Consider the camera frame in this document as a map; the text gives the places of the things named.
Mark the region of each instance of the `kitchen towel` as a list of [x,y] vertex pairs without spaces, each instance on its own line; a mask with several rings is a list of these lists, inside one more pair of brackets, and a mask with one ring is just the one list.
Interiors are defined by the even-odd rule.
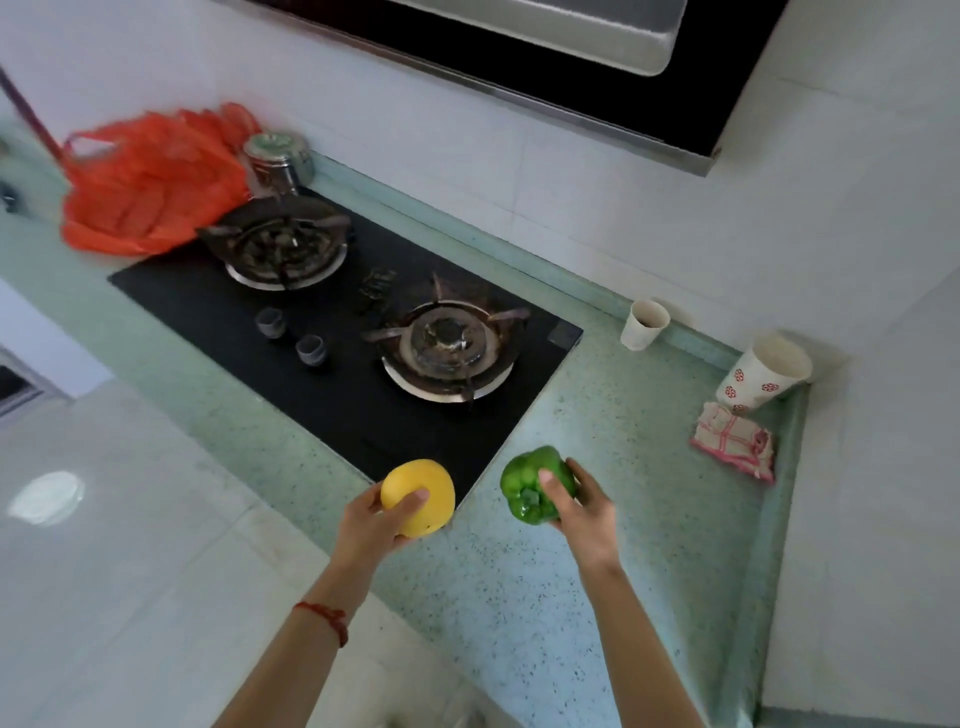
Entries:
[[704,404],[690,444],[767,483],[774,481],[774,436],[714,401]]

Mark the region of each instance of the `paper cup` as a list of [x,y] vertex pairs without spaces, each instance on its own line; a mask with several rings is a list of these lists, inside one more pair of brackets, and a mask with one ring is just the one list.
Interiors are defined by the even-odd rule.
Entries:
[[734,414],[759,407],[813,374],[813,362],[778,333],[758,336],[717,388],[717,401]]
[[656,301],[634,301],[620,343],[631,352],[642,352],[670,323],[670,313]]

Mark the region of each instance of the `kitchen counter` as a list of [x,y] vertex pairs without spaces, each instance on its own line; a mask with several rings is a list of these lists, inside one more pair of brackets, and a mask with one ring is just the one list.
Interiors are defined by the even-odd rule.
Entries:
[[[705,359],[727,365],[730,350],[674,328],[647,352],[628,352],[619,319],[538,279],[559,285],[557,276],[569,274],[518,249],[503,249],[523,258],[507,265],[477,247],[508,244],[479,231],[460,242],[436,230],[450,220],[429,226],[408,216],[423,218],[420,203],[333,162],[320,168],[315,187],[334,202],[584,330],[452,523],[389,559],[376,593],[523,724],[618,725],[593,615],[562,538],[515,521],[499,493],[510,458],[551,443],[616,502],[624,566],[698,707],[717,725],[749,719],[805,389],[760,413],[782,439],[779,482],[767,489],[687,442],[724,373]],[[0,216],[0,275],[330,550],[363,476],[113,288],[107,275],[130,261],[63,245],[54,219],[65,186],[49,165],[8,158],[0,176],[35,214]]]

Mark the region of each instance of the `orange plastic bag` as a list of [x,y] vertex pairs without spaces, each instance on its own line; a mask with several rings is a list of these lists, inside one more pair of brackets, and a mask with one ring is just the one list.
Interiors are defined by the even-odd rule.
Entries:
[[[113,255],[165,253],[196,237],[250,198],[236,153],[260,131],[239,104],[220,112],[149,111],[135,119],[72,134],[63,145],[63,171],[73,185],[60,228],[68,245]],[[78,158],[74,144],[113,146]]]

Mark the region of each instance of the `left hand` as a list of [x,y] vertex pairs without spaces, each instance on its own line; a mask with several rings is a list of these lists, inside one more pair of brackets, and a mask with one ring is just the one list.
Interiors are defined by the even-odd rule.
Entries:
[[347,504],[330,554],[331,567],[363,570],[372,575],[387,554],[410,541],[399,535],[400,528],[423,507],[430,492],[415,491],[385,511],[380,502],[381,485],[373,484]]

